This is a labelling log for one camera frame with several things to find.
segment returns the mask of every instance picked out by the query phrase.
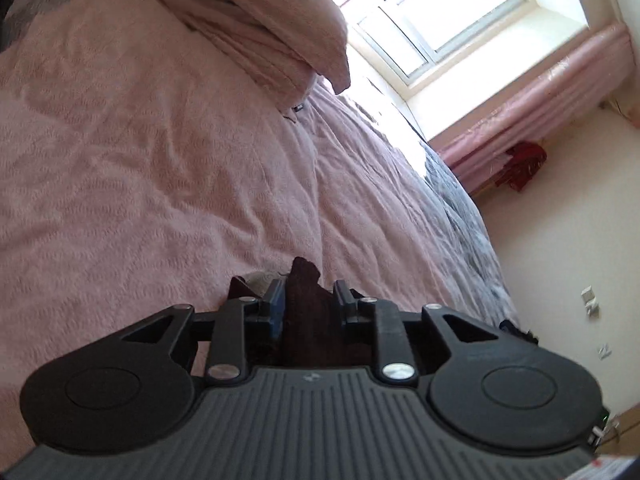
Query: window sill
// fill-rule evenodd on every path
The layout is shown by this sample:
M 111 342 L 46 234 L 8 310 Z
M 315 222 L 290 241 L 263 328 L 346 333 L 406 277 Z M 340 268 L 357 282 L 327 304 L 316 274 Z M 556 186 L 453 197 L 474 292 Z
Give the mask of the window sill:
M 508 25 L 407 99 L 424 138 L 435 148 L 444 145 L 450 137 L 447 130 L 460 119 L 585 28 L 582 23 L 541 7 Z

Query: ribbed gray surface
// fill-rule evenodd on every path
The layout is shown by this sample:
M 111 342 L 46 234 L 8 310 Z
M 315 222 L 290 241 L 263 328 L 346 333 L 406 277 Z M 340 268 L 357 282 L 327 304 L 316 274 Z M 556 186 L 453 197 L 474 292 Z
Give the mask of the ribbed gray surface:
M 583 450 L 518 459 L 461 444 L 414 391 L 364 369 L 263 368 L 243 386 L 209 390 L 185 426 L 148 448 L 77 457 L 39 447 L 6 478 L 558 480 L 589 460 Z

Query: silver screw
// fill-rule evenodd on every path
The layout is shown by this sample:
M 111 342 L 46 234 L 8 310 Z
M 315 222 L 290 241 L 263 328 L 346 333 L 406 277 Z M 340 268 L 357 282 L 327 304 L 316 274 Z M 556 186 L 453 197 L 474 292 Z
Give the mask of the silver screw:
M 415 374 L 415 368 L 407 363 L 391 363 L 382 368 L 382 374 L 395 381 L 405 381 Z
M 240 368 L 235 365 L 220 364 L 209 367 L 207 370 L 209 377 L 219 381 L 229 381 L 240 375 Z

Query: fuzzy pink blanket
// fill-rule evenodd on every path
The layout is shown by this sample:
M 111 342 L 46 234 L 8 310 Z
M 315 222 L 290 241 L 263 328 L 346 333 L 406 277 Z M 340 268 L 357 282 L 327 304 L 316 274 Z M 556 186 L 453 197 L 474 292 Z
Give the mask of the fuzzy pink blanket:
M 515 319 L 444 165 L 427 185 L 320 84 L 284 118 L 156 0 L 37 17 L 0 56 L 0 118 L 0 470 L 32 445 L 18 392 L 39 365 L 295 256 L 405 309 Z

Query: white window frame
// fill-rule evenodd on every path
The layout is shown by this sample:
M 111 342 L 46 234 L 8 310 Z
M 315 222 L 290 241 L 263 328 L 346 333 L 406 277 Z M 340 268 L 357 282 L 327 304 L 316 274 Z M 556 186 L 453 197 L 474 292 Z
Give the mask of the white window frame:
M 507 0 L 492 12 L 483 16 L 480 20 L 460 32 L 438 50 L 432 49 L 428 42 L 415 29 L 415 27 L 398 10 L 398 4 L 404 0 L 353 0 L 343 7 L 347 19 L 353 29 L 369 44 L 369 46 L 391 67 L 402 82 L 410 86 L 415 83 L 425 72 L 434 68 L 439 62 L 450 54 L 469 43 L 477 35 L 481 34 L 492 24 L 513 12 L 525 0 Z M 384 12 L 398 31 L 407 38 L 409 44 L 424 58 L 424 64 L 410 74 L 406 74 L 389 54 L 369 35 L 360 23 L 366 19 L 376 8 Z

